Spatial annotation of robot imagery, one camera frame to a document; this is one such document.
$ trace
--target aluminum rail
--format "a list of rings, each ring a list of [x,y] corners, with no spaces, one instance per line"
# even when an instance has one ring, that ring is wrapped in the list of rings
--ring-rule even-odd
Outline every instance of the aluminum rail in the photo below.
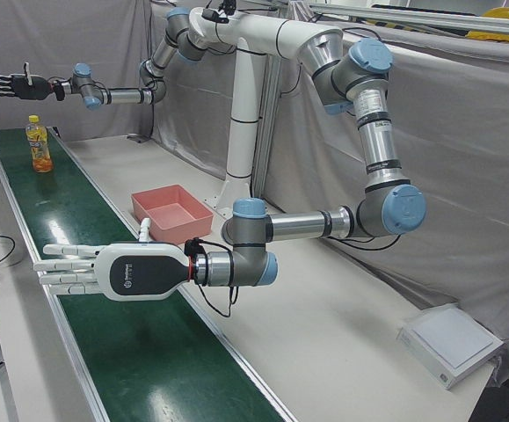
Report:
[[[247,0],[248,3],[287,8],[287,2],[274,0]],[[485,33],[509,34],[509,19],[483,18],[478,16],[448,15],[429,11],[394,11],[373,9],[367,7],[342,6],[339,4],[309,3],[312,11],[331,15],[344,15],[351,18],[368,18],[387,21],[396,24],[425,25],[448,29],[462,29],[467,31],[482,31]]]

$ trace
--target orange juice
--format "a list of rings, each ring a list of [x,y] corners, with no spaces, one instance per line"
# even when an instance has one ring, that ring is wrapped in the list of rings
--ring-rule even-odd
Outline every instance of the orange juice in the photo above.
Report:
[[[53,161],[47,145],[47,130],[40,124],[36,115],[29,116],[29,124],[25,127],[25,135],[32,149],[33,169],[38,173],[47,173],[53,170]]]

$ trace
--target white control box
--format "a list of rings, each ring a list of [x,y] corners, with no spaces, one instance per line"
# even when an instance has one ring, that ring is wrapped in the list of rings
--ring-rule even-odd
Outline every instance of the white control box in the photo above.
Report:
[[[428,309],[397,337],[450,389],[494,356],[502,341],[454,305]]]

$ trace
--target blue joint cap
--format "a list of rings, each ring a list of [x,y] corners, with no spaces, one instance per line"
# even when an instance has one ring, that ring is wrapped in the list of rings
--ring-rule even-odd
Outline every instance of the blue joint cap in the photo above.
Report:
[[[178,55],[178,57],[185,63],[185,64],[189,64],[190,66],[195,66],[196,64],[198,64],[198,60],[191,60],[191,59],[188,59],[187,57],[185,57],[184,55],[182,55],[179,50],[176,52],[176,54]]]
[[[242,198],[233,204],[235,217],[260,219],[265,218],[265,203],[259,198]]]
[[[86,63],[77,63],[74,68],[74,74],[80,77],[90,77],[92,69]]]
[[[267,258],[265,260],[265,269],[256,283],[256,286],[268,286],[272,284],[278,276],[278,259],[271,252],[267,252]]]
[[[96,97],[84,97],[84,105],[88,110],[98,110],[102,102]]]
[[[385,44],[373,38],[364,38],[348,50],[350,58],[362,69],[372,73],[387,73],[393,64],[393,54]]]
[[[426,201],[416,186],[395,186],[383,202],[383,226],[394,235],[417,229],[425,217]]]
[[[353,103],[351,101],[344,101],[343,103],[328,104],[324,106],[324,110],[330,116],[341,114],[353,109]]]
[[[189,14],[190,10],[187,9],[186,7],[175,7],[174,9],[166,13],[166,18],[168,19],[176,15],[189,15]]]

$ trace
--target metal frame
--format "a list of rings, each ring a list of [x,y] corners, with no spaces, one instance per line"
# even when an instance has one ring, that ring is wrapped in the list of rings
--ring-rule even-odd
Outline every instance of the metal frame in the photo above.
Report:
[[[273,5],[287,8],[287,1],[247,0],[249,3]],[[482,31],[485,33],[509,34],[509,19],[482,18],[478,16],[448,15],[427,11],[392,11],[367,7],[341,6],[337,4],[309,3],[309,7],[318,13],[343,15],[352,18],[369,18],[398,24],[436,26],[439,28],[463,29],[468,31]]]
[[[55,137],[57,142],[62,146],[67,155],[73,161],[73,163],[78,167],[78,169],[83,173],[83,175],[88,179],[88,181],[92,184],[92,186],[96,189],[99,195],[104,199],[104,201],[108,204],[108,206],[112,209],[112,211],[117,215],[120,221],[127,227],[127,229],[133,233],[135,238],[138,237],[138,231],[135,230],[129,222],[125,219],[125,217],[121,214],[119,209],[111,202],[111,200],[105,195],[105,193],[99,188],[96,182],[90,177],[88,172],[82,167],[82,165],[78,162],[69,148],[65,145],[65,143],[61,140],[59,135],[51,128],[48,127],[47,130]],[[22,233],[22,237],[25,240],[25,244],[27,246],[27,250],[29,251],[29,255],[32,261],[39,261],[40,255],[37,252],[35,247],[35,243],[32,239],[32,236],[27,228],[27,224],[21,211],[19,209],[19,204],[14,196],[13,191],[11,190],[10,183],[0,162],[0,180],[6,196],[11,204],[12,212],[16,221],[18,222],[19,229]],[[100,422],[109,422],[109,417],[107,416],[107,412],[105,411],[105,407],[102,404],[102,401],[99,397],[98,390],[91,378],[90,371],[84,362],[84,358],[78,348],[76,343],[76,339],[74,334],[70,328],[69,321],[62,309],[62,305],[59,302],[59,299],[54,292],[49,289],[49,286],[42,286],[45,292],[45,296],[49,305],[51,307],[51,311],[55,318],[55,322],[59,328],[59,333],[61,335],[62,341],[67,348],[67,353],[69,355],[70,361],[74,366],[76,377],[80,382],[80,385],[83,389],[84,395],[88,400],[88,404],[91,407],[92,414],[97,421]],[[238,366],[246,373],[249,379],[256,385],[258,390],[262,393],[262,395],[270,402],[272,407],[280,414],[280,416],[286,422],[297,422],[297,419],[294,415],[289,411],[289,409],[278,399],[278,397],[273,393],[273,391],[269,388],[269,386],[264,382],[262,377],[254,370],[251,364],[244,358],[244,356],[237,351],[237,349],[230,343],[229,339],[223,334],[223,332],[217,327],[215,322],[205,313],[205,311],[199,306],[199,304],[192,298],[192,296],[183,288],[179,287],[178,291],[185,300],[192,306],[193,310],[198,314],[201,320],[206,324],[211,332],[219,339],[225,349],[229,352],[233,360],[238,364]]]
[[[278,11],[278,17],[284,18],[285,9]],[[280,99],[281,57],[271,55],[268,58],[265,74],[264,89],[262,91],[261,121],[258,126],[258,139],[254,151],[252,165],[251,190],[252,196],[262,198],[264,194],[265,178],[270,163],[270,151],[273,143],[278,101]]]

